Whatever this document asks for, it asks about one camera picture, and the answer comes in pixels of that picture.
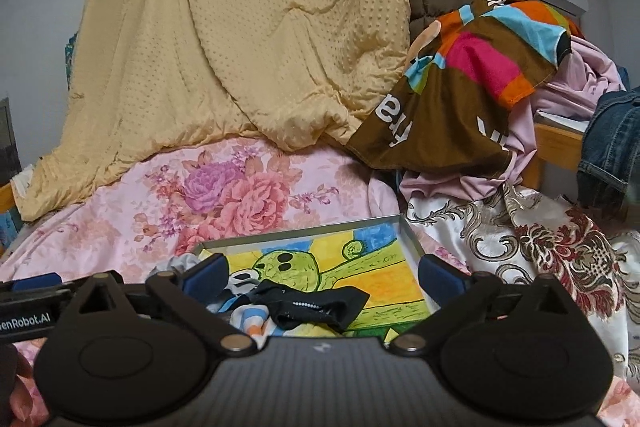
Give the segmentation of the person's left hand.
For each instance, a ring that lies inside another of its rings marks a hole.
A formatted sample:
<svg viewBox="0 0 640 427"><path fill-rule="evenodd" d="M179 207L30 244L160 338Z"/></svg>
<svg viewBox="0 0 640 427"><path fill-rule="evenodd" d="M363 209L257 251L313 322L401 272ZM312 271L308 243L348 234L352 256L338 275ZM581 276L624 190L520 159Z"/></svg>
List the person's left hand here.
<svg viewBox="0 0 640 427"><path fill-rule="evenodd" d="M13 345L1 347L1 425L32 426L32 396L24 379L32 378L32 366Z"/></svg>

